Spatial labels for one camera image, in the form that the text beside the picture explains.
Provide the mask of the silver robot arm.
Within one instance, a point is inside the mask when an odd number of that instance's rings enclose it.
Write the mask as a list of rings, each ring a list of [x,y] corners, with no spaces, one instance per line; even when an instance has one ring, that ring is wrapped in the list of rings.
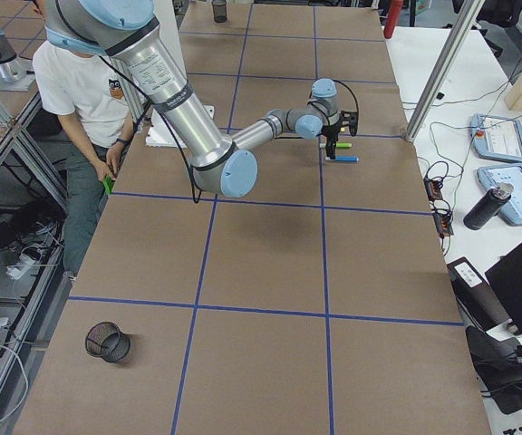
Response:
[[[339,109],[334,81],[324,78],[314,82],[303,109],[272,110],[233,136],[220,132],[161,41],[151,1],[49,1],[45,28],[48,41],[59,48],[124,62],[187,146],[188,174],[207,192],[245,196],[257,177],[252,150],[283,133],[307,140],[325,136],[326,155],[334,159],[341,128],[357,131],[357,113]]]

